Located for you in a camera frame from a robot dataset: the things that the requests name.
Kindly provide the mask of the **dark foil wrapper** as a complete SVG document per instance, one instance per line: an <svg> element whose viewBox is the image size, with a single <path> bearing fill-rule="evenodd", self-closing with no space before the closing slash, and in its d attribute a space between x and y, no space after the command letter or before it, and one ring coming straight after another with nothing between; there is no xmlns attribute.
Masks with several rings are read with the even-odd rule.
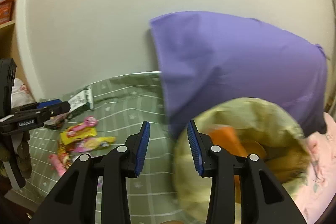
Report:
<svg viewBox="0 0 336 224"><path fill-rule="evenodd" d="M67 120L67 116L68 113L64 113L51 117L48 121L44 122L44 127L52 130L58 129L62 127L64 122Z"/></svg>

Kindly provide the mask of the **green white milk carton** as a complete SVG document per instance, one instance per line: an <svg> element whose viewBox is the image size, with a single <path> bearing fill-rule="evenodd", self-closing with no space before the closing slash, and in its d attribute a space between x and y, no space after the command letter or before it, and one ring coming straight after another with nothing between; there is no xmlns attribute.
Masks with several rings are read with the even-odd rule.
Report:
<svg viewBox="0 0 336 224"><path fill-rule="evenodd" d="M88 85L83 90L72 96L68 103L70 105L70 110L67 115L67 119L78 116L79 114L94 109L92 86Z"/></svg>

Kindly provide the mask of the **pink lollipop shaped wrapper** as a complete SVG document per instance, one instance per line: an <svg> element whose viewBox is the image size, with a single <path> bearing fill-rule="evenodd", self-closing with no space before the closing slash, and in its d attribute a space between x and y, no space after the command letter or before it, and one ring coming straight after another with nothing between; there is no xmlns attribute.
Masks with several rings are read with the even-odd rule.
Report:
<svg viewBox="0 0 336 224"><path fill-rule="evenodd" d="M67 135L74 136L78 131L84 130L89 127L94 127L98 123L98 120L94 116L88 116L84 119L84 122L71 127Z"/></svg>

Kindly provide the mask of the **red snack packet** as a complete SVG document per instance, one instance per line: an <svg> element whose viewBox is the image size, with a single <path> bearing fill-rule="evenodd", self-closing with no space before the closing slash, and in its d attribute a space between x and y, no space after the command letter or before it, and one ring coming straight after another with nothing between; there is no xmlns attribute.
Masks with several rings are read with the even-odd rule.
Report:
<svg viewBox="0 0 336 224"><path fill-rule="evenodd" d="M58 158L64 167L68 168L71 165L70 155L61 141L58 142Z"/></svg>

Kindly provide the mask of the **pink candy wrapper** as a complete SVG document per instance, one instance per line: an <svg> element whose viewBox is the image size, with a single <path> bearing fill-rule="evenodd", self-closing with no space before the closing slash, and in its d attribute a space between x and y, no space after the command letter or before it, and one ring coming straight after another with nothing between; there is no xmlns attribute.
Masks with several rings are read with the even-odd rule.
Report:
<svg viewBox="0 0 336 224"><path fill-rule="evenodd" d="M77 153L85 153L94 151L97 149L102 149L111 146L116 141L113 136L109 137L89 137L84 140L77 142L74 146L73 151Z"/></svg>

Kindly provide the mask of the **orange clear bread bag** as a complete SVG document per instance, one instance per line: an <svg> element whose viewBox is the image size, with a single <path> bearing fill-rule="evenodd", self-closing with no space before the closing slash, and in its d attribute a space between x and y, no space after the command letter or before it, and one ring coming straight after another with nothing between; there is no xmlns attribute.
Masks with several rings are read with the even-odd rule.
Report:
<svg viewBox="0 0 336 224"><path fill-rule="evenodd" d="M233 127L222 125L215 126L209 131L209 136L214 145L221 146L226 149L231 155L247 157L248 153L240 143Z"/></svg>

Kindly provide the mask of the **yellow snack wrapper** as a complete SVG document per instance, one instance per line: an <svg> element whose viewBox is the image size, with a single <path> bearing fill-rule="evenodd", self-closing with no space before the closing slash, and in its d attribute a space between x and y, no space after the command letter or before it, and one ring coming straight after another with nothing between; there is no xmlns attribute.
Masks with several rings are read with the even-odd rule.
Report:
<svg viewBox="0 0 336 224"><path fill-rule="evenodd" d="M79 131L74 131L73 129L74 127L69 127L64 132L60 133L60 140L64 145L69 145L97 135L97 131L94 127L86 127Z"/></svg>

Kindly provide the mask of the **yellow-bagged trash bin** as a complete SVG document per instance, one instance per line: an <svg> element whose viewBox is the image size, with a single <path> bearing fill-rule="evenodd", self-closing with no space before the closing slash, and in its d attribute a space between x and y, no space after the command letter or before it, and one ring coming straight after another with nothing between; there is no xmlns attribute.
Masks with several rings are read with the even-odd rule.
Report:
<svg viewBox="0 0 336 224"><path fill-rule="evenodd" d="M310 157L297 121L280 106L236 98L184 115L177 127L174 187L204 223L304 223L294 199Z"/></svg>

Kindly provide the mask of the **white plastic bag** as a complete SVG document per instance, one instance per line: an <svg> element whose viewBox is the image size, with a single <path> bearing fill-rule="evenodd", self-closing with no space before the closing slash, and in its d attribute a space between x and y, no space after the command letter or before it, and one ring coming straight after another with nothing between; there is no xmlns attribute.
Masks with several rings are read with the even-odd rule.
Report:
<svg viewBox="0 0 336 224"><path fill-rule="evenodd" d="M14 85L11 91L11 108L16 108L23 105L34 103L27 85L20 79L14 79Z"/></svg>

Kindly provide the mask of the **pink caterpillar toy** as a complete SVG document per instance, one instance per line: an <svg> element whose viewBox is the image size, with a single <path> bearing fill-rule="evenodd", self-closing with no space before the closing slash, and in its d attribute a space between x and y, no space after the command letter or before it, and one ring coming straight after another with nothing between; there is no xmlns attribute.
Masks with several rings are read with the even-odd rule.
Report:
<svg viewBox="0 0 336 224"><path fill-rule="evenodd" d="M49 161L60 177L65 174L68 168L62 165L62 163L58 158L58 155L56 154L49 155Z"/></svg>

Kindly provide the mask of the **pink floral bedsheet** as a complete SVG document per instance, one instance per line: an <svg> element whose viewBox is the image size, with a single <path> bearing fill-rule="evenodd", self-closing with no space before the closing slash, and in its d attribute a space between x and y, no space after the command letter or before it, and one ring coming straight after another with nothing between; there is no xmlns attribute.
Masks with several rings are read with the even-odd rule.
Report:
<svg viewBox="0 0 336 224"><path fill-rule="evenodd" d="M315 132L305 139L310 155L307 179L295 204L307 223L316 223L335 195L335 121L325 113L325 134Z"/></svg>

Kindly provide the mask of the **wooden shelf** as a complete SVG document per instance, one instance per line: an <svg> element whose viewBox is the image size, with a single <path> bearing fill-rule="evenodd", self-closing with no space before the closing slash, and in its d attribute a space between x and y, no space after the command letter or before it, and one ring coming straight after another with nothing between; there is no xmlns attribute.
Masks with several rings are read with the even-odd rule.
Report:
<svg viewBox="0 0 336 224"><path fill-rule="evenodd" d="M16 0L1 0L1 58L19 60L15 30Z"/></svg>

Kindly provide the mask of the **green checked tablecloth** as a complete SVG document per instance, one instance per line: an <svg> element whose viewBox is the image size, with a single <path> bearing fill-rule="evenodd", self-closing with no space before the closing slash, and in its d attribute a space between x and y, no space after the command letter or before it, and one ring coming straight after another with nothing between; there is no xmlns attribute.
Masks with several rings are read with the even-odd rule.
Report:
<svg viewBox="0 0 336 224"><path fill-rule="evenodd" d="M173 187L174 141L159 73L107 79L92 89L97 134L115 141L78 153L58 180L35 168L44 197L32 223L195 223Z"/></svg>

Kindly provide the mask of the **purple pillow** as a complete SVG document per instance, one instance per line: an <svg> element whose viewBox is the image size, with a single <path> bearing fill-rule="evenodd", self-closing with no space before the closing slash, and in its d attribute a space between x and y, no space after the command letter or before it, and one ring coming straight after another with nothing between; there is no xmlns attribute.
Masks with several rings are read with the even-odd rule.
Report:
<svg viewBox="0 0 336 224"><path fill-rule="evenodd" d="M323 48L257 19L183 11L150 21L170 132L235 98L277 104L305 136L324 134Z"/></svg>

